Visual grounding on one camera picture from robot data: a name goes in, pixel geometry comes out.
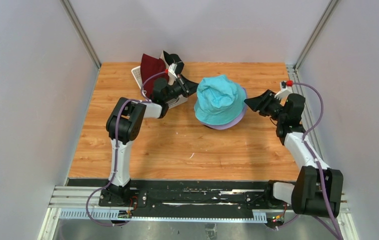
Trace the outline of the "purple bucket hat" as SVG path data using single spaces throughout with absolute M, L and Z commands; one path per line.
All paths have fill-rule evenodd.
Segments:
M 245 103 L 243 105 L 244 105 L 244 108 L 241 111 L 241 113 L 234 120 L 232 120 L 231 122 L 229 122 L 227 124 L 211 125 L 211 124 L 204 123 L 202 121 L 199 121 L 199 122 L 201 124 L 207 124 L 207 125 L 209 125 L 211 127 L 210 129 L 214 129 L 214 130 L 220 130 L 221 131 L 221 130 L 230 129 L 233 126 L 237 125 L 244 118 L 244 116 L 245 116 L 245 114 L 247 112 L 248 106 Z

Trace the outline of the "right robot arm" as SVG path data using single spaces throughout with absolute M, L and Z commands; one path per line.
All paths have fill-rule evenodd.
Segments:
M 271 209 L 285 202 L 299 215 L 336 218 L 340 213 L 344 177 L 340 170 L 332 169 L 320 158 L 306 135 L 301 123 L 305 102 L 304 96 L 291 93 L 281 104 L 271 90 L 244 100 L 252 111 L 276 121 L 276 135 L 299 167 L 295 183 L 269 180 L 263 202 Z

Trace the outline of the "teal hat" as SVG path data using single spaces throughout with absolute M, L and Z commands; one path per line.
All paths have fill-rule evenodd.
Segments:
M 247 92 L 223 74 L 204 77 L 198 84 L 196 96 L 196 119 L 209 125 L 224 125 L 242 112 Z

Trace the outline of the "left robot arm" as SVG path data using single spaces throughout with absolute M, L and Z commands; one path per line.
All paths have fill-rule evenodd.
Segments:
M 160 77 L 154 81 L 151 97 L 146 100 L 126 97 L 118 100 L 106 121 L 106 131 L 112 145 L 111 171 L 106 189 L 112 193 L 111 200 L 117 206 L 124 207 L 131 200 L 131 151 L 143 120 L 163 118 L 170 108 L 170 101 L 195 94 L 198 85 L 182 75 L 178 75 L 172 85 Z

